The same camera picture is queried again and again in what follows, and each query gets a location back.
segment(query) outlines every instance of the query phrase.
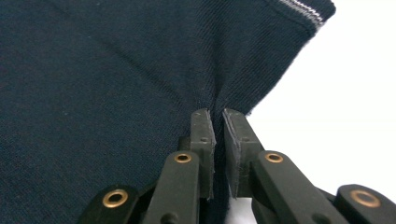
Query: metal rivet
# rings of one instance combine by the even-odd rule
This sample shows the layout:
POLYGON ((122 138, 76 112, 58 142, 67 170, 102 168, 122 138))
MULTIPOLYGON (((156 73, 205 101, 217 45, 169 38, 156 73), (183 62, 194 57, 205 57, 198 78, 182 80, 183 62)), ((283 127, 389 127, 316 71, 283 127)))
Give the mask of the metal rivet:
POLYGON ((265 159, 267 159, 270 162, 282 162, 283 161, 283 157, 281 157, 280 155, 278 155, 276 153, 266 154, 265 159))
POLYGON ((191 161, 191 156, 189 154, 178 154, 175 156, 175 161, 180 163, 185 163, 191 161))
POLYGON ((354 189, 350 191, 350 196, 355 202, 360 203, 366 207, 379 207, 381 202, 372 193, 361 189, 354 189))
POLYGON ((128 199, 128 193, 123 189, 114 189, 107 193, 103 198, 103 205, 108 208, 118 207, 126 202, 128 199), (117 200, 113 200, 112 197, 119 196, 117 200))

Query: white background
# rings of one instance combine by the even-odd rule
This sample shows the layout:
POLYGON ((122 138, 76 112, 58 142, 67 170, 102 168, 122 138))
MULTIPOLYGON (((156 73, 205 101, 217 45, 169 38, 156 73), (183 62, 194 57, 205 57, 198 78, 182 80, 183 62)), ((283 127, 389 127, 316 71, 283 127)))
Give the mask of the white background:
MULTIPOLYGON (((315 186, 360 184, 396 203, 396 1, 333 2, 335 15, 248 121, 315 186)), ((227 223, 256 223, 250 200, 231 200, 227 223)))

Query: knit fabric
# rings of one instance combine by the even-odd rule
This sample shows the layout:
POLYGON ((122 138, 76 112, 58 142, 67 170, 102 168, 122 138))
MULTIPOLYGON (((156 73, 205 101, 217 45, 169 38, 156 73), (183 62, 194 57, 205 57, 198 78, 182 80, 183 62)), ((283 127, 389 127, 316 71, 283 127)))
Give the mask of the knit fabric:
POLYGON ((75 223, 155 181, 208 108, 224 222, 224 107, 248 113, 334 13, 328 0, 0 1, 0 223, 75 223))

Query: dark navy fabric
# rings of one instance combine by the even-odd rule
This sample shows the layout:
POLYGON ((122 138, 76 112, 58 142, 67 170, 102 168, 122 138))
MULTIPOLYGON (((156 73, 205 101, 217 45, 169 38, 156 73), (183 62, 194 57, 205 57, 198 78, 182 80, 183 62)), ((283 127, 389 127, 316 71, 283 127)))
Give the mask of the dark navy fabric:
POLYGON ((315 32, 278 0, 1 0, 0 223, 75 223, 101 189, 142 189, 203 107, 218 146, 201 222, 222 223, 221 111, 248 113, 315 32))

